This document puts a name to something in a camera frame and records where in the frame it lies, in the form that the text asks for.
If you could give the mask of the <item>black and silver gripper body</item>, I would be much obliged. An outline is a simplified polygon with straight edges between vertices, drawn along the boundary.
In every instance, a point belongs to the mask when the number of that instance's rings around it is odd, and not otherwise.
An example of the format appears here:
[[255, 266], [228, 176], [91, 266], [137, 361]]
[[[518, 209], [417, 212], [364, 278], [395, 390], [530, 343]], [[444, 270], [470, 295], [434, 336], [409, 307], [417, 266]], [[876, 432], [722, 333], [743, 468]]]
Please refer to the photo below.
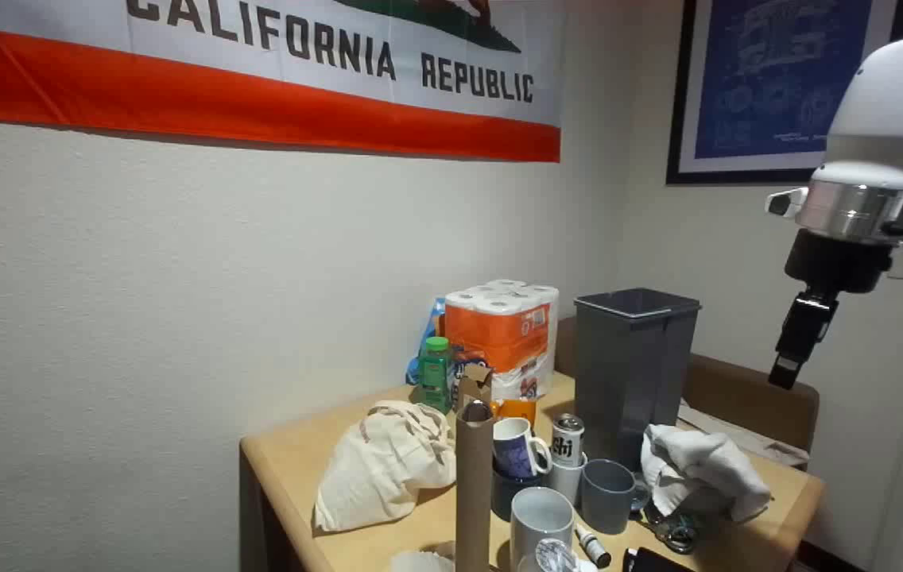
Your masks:
[[822, 339], [840, 307], [840, 295], [872, 293], [886, 266], [886, 245], [840, 241], [800, 230], [792, 241], [786, 273], [800, 278], [804, 289], [796, 295], [781, 321], [770, 381], [792, 389], [815, 347]]

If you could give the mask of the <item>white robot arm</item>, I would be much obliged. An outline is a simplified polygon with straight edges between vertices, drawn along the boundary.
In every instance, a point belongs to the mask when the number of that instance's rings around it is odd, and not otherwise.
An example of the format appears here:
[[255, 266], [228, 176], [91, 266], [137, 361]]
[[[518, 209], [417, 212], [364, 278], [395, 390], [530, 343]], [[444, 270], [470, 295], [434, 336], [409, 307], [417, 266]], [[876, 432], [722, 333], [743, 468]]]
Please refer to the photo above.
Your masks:
[[903, 39], [855, 71], [825, 134], [825, 157], [804, 186], [765, 197], [797, 235], [786, 273], [800, 278], [770, 381], [792, 389], [822, 339], [840, 293], [872, 293], [903, 247]]

